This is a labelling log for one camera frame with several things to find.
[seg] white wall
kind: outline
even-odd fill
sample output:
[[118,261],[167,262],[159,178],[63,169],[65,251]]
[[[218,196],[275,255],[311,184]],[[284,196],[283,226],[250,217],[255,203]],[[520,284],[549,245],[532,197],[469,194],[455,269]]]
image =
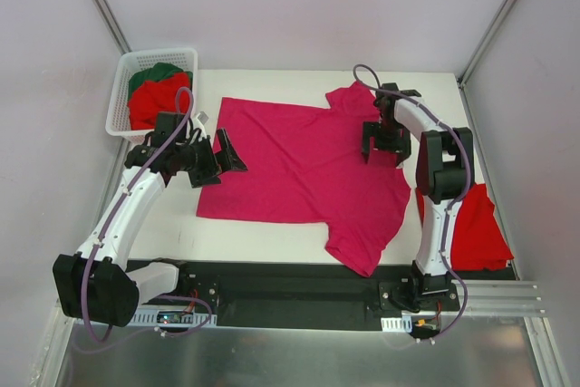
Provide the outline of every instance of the white wall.
[[0,385],[28,385],[52,265],[94,224],[118,143],[104,130],[120,53],[92,0],[0,0]]
[[580,0],[521,0],[468,83],[518,271],[580,380]]
[[461,73],[502,0],[108,0],[133,50],[202,68]]

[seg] plastic basket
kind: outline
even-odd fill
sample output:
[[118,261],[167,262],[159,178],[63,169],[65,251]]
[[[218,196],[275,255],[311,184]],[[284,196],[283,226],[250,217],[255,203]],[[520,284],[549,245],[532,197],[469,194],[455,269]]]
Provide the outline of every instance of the plastic basket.
[[124,54],[117,65],[115,82],[112,85],[111,101],[107,112],[105,130],[112,136],[122,136],[133,143],[141,143],[146,131],[132,131],[129,122],[127,99],[129,79],[134,73],[146,70],[156,63],[172,63],[179,68],[193,72],[193,93],[198,90],[198,53],[189,48],[143,50]]

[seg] folded red cloth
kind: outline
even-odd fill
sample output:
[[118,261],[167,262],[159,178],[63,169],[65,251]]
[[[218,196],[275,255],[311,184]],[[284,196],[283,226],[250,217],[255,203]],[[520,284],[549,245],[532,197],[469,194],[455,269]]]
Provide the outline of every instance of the folded red cloth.
[[[130,127],[134,131],[155,128],[159,112],[175,112],[175,95],[182,86],[189,88],[186,73],[176,73],[161,82],[145,81],[127,102]],[[189,106],[188,96],[180,96],[179,109],[185,113]]]
[[[423,196],[415,189],[421,222],[425,205]],[[501,236],[493,216],[495,206],[488,198],[486,185],[475,185],[463,199],[455,221],[451,265],[458,271],[495,271],[512,260],[506,241]]]
[[362,276],[401,227],[411,190],[393,154],[361,154],[374,98],[359,83],[326,94],[331,109],[224,98],[227,128],[245,174],[201,191],[198,216],[249,221],[325,222],[326,251]]

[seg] tabletop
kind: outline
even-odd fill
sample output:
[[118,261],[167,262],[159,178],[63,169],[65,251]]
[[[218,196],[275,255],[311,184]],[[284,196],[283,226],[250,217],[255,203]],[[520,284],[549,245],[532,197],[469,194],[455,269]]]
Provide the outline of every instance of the tabletop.
[[[453,127],[468,126],[455,76],[451,73],[378,73],[381,82],[396,82],[400,89],[416,89],[425,103]],[[372,83],[370,74],[361,78]],[[293,103],[328,108],[324,95],[353,83],[352,72],[257,70],[200,70],[198,111],[209,120],[213,136],[222,97],[259,102]],[[412,154],[404,174],[414,188],[419,143],[412,138]],[[483,183],[475,156],[475,180]],[[196,217],[201,189],[192,189],[186,173],[173,178],[153,205],[137,235],[130,258],[169,257],[183,260],[338,264],[324,245],[328,227],[316,224],[273,224]],[[410,264],[421,242],[421,222],[414,193],[397,236],[382,252],[381,264]]]

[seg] gray floor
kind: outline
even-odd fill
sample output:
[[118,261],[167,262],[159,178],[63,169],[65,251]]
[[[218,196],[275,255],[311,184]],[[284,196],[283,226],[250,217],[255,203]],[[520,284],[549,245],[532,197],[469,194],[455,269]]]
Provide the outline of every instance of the gray floor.
[[[135,330],[117,328],[111,342]],[[72,337],[92,348],[84,331]],[[530,387],[541,385],[534,361],[522,319],[464,318],[435,345],[406,334],[208,328],[176,339],[147,332],[95,355],[69,346],[57,385]]]

